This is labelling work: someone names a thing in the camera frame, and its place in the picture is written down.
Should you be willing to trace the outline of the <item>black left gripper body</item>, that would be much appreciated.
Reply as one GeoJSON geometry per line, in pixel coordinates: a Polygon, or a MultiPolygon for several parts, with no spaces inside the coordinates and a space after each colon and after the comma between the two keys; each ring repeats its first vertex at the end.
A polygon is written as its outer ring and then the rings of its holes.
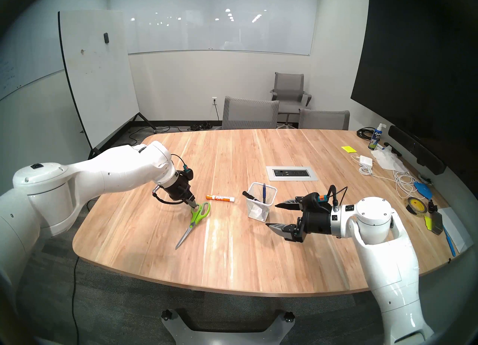
{"type": "Polygon", "coordinates": [[[162,184],[162,188],[173,201],[184,201],[190,196],[194,196],[189,185],[189,181],[191,181],[193,177],[193,173],[174,173],[166,183],[162,184]]]}

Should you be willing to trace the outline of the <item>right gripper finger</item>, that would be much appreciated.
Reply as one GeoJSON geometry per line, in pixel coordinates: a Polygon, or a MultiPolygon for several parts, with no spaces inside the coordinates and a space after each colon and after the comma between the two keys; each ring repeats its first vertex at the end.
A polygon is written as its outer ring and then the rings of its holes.
{"type": "Polygon", "coordinates": [[[295,224],[284,225],[277,223],[266,223],[266,226],[268,226],[271,231],[286,241],[299,243],[304,242],[304,223],[302,218],[297,218],[297,222],[295,224]]]}
{"type": "Polygon", "coordinates": [[[308,205],[308,200],[306,197],[295,197],[294,199],[289,199],[278,203],[275,205],[276,208],[282,208],[292,211],[303,211],[308,205]]]}

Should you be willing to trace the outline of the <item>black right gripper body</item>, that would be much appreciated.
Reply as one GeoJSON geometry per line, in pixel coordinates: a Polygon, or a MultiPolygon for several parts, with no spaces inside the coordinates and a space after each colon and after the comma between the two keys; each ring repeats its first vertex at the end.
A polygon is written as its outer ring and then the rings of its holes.
{"type": "Polygon", "coordinates": [[[331,206],[303,207],[301,218],[301,235],[331,235],[331,206]]]}

